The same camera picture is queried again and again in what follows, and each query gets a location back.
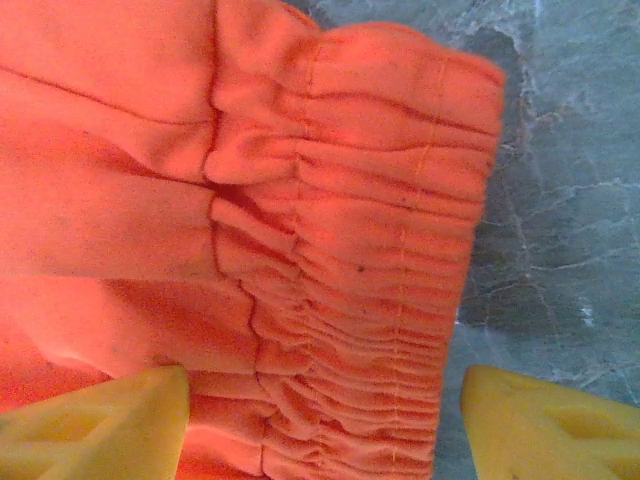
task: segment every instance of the marble surface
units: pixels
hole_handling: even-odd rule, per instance
[[[470,364],[640,406],[640,1],[289,3],[326,28],[409,25],[509,75],[435,480],[476,478],[458,408]]]

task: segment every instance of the seam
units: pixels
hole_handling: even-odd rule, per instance
[[[437,111],[436,111],[436,117],[434,119],[434,121],[431,123],[431,133],[429,134],[429,140],[427,142],[427,145],[425,146],[424,150],[422,151],[422,154],[420,155],[420,160],[418,161],[418,165],[416,167],[416,171],[414,173],[414,182],[417,182],[417,178],[418,176],[421,174],[423,168],[424,168],[424,164],[425,161],[427,159],[427,155],[429,154],[429,151],[431,150],[431,148],[433,147],[433,143],[435,140],[435,133],[436,133],[436,128],[440,122],[440,117],[442,115],[442,103],[443,103],[443,99],[444,99],[444,90],[443,90],[443,85],[444,85],[444,78],[445,78],[445,73],[447,70],[447,65],[449,62],[449,55],[446,55],[443,59],[442,59],[442,64],[440,66],[440,73],[438,76],[438,87],[437,87],[437,92],[438,92],[438,101],[437,101]],[[418,200],[420,195],[422,194],[422,189],[417,187],[415,190],[415,196],[414,196],[414,202],[412,202],[411,205],[409,205],[407,211],[406,211],[406,216],[411,215],[412,213],[414,213],[417,209],[416,207],[412,206],[412,205],[416,205],[418,204]],[[398,378],[398,336],[399,336],[399,324],[402,321],[402,316],[404,314],[404,309],[405,309],[405,303],[407,301],[406,298],[406,287],[407,287],[407,283],[408,283],[408,276],[409,276],[409,268],[407,267],[405,260],[406,260],[406,250],[407,250],[407,245],[406,245],[406,240],[407,240],[407,227],[403,225],[401,231],[400,231],[400,267],[403,270],[403,282],[400,286],[400,304],[398,305],[398,312],[396,314],[396,318],[394,321],[394,325],[393,325],[393,364],[392,364],[392,368],[393,368],[393,374],[394,374],[394,394],[393,394],[393,403],[394,403],[394,426],[393,426],[393,437],[394,437],[394,445],[393,445],[393,454],[392,454],[392,465],[391,465],[391,471],[392,471],[392,475],[395,477],[396,474],[396,461],[397,461],[397,453],[398,453],[398,439],[397,439],[397,434],[398,434],[398,426],[399,426],[399,422],[400,422],[400,418],[399,418],[399,414],[398,414],[398,409],[399,409],[399,405],[398,405],[398,397],[399,397],[399,393],[400,393],[400,382],[399,382],[399,378]]]
[[[42,78],[32,77],[32,76],[27,75],[25,73],[18,72],[16,70],[12,70],[10,68],[7,68],[7,67],[5,67],[3,65],[0,65],[0,71],[3,71],[3,72],[6,72],[6,73],[9,73],[11,75],[15,75],[15,76],[21,77],[23,79],[38,83],[40,85],[44,85],[44,86],[47,86],[47,87],[50,87],[50,88],[54,88],[56,90],[60,90],[62,92],[68,93],[69,95],[72,95],[74,97],[79,97],[79,98],[82,98],[84,100],[88,100],[88,101],[97,103],[99,105],[102,105],[104,107],[107,107],[107,108],[109,108],[111,110],[115,110],[115,111],[118,111],[120,113],[131,115],[132,117],[135,117],[135,118],[140,119],[140,120],[144,120],[146,122],[153,122],[153,123],[156,123],[158,125],[167,125],[167,126],[174,126],[174,127],[186,127],[186,126],[205,125],[205,124],[214,123],[213,116],[211,118],[209,118],[209,119],[206,119],[206,120],[202,119],[202,120],[192,120],[192,121],[184,121],[184,122],[171,122],[171,121],[167,121],[167,120],[160,120],[160,119],[157,119],[157,118],[147,117],[147,116],[145,116],[145,115],[143,115],[141,113],[134,112],[133,110],[128,110],[128,109],[126,109],[126,108],[124,108],[122,106],[106,102],[105,100],[102,100],[102,99],[100,99],[100,98],[98,98],[96,96],[90,95],[88,93],[79,92],[79,91],[73,90],[73,89],[71,89],[69,87],[65,87],[63,85],[59,85],[59,84],[54,83],[54,82],[49,82],[49,81],[44,80]]]
[[[292,211],[293,211],[293,215],[294,215],[294,231],[295,231],[295,240],[293,242],[293,246],[292,246],[292,254],[295,254],[296,249],[298,244],[300,243],[300,241],[302,240],[302,238],[300,237],[299,231],[300,231],[300,213],[298,211],[298,204],[300,203],[300,201],[302,200],[302,187],[303,187],[303,181],[300,178],[300,164],[303,162],[303,157],[300,154],[300,149],[299,149],[299,145],[300,145],[300,141],[302,139],[304,140],[309,140],[310,139],[310,122],[307,119],[308,118],[308,101],[311,98],[312,95],[312,91],[313,91],[313,82],[314,82],[314,77],[315,77],[315,67],[316,67],[316,63],[318,58],[320,57],[320,54],[322,52],[322,36],[319,35],[317,38],[317,46],[315,48],[315,51],[313,52],[311,59],[309,61],[309,66],[308,66],[308,70],[306,73],[306,78],[305,78],[305,97],[304,97],[304,101],[302,102],[302,108],[299,112],[299,117],[298,120],[299,122],[304,126],[304,135],[302,138],[297,137],[294,141],[294,145],[293,145],[293,152],[294,152],[294,157],[295,157],[295,163],[294,163],[294,178],[296,180],[296,187],[297,187],[297,195],[296,195],[296,201],[293,205]],[[303,270],[302,268],[298,265],[298,275],[296,276],[296,279],[293,280],[294,282],[296,282],[296,284],[299,286],[299,288],[304,289],[304,287],[300,284],[300,278],[303,275]],[[300,305],[301,309],[300,309],[300,313],[302,315],[302,318],[308,318],[309,314],[308,314],[308,310],[309,310],[309,302],[307,300],[303,300],[301,305]],[[305,347],[304,347],[304,351],[305,354],[307,355],[308,358],[313,358],[311,355],[311,341],[309,341],[308,343],[305,343]],[[314,394],[316,395],[316,399],[315,399],[315,404],[318,405],[318,401],[317,401],[317,392],[314,392]],[[318,424],[316,425],[315,428],[315,433],[312,437],[312,441],[315,444],[318,444],[319,442],[316,440],[317,436],[320,434],[320,415],[319,412],[318,413]],[[315,467],[316,470],[319,471],[320,468],[322,467],[323,463],[324,463],[324,459],[322,458],[322,449],[320,449],[320,455],[318,457],[318,460],[315,462]]]

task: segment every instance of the yellow plastic piece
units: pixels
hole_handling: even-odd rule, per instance
[[[160,367],[0,415],[0,479],[173,479],[188,388]]]
[[[478,365],[461,409],[479,480],[640,480],[638,408]]]

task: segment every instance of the orange fabric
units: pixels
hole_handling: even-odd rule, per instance
[[[179,479],[428,478],[502,73],[273,0],[0,31],[0,408],[181,363]]]

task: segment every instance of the orange fleece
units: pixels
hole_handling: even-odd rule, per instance
[[[503,74],[275,0],[0,32],[0,410],[180,363],[180,480],[429,478]]]

